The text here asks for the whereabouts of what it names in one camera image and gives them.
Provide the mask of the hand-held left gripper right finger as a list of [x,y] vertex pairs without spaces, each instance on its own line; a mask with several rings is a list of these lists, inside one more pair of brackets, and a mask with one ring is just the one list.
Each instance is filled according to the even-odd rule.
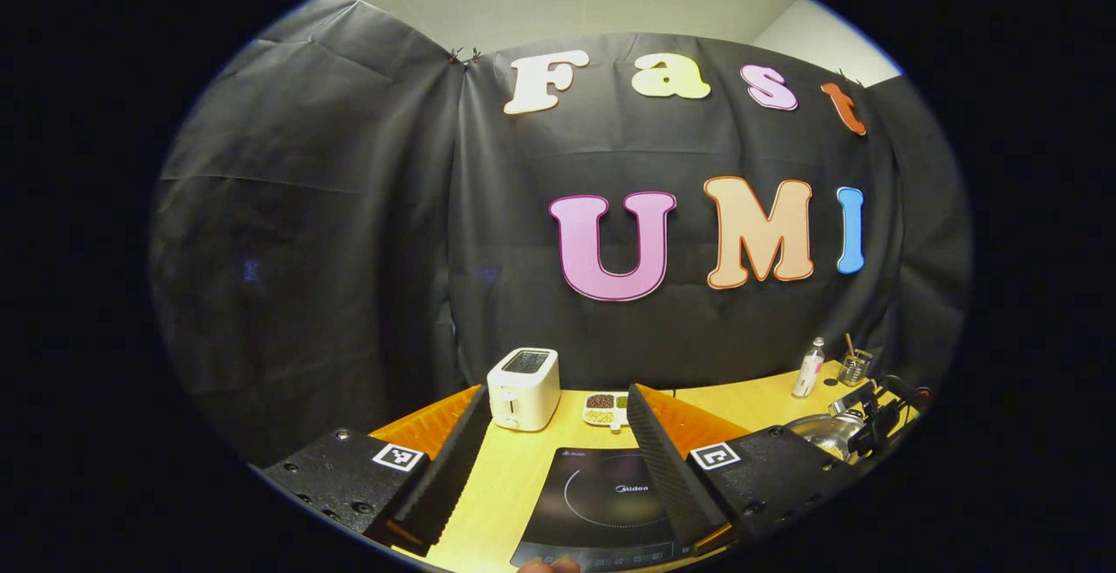
[[627,421],[670,526],[694,556],[766,539],[860,477],[789,427],[753,433],[643,384],[627,391]]

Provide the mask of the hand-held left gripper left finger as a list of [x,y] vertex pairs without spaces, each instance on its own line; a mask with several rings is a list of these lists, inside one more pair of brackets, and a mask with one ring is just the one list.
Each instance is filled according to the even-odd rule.
[[262,474],[347,529],[426,556],[469,481],[491,418],[489,389],[475,384],[373,433],[335,427]]

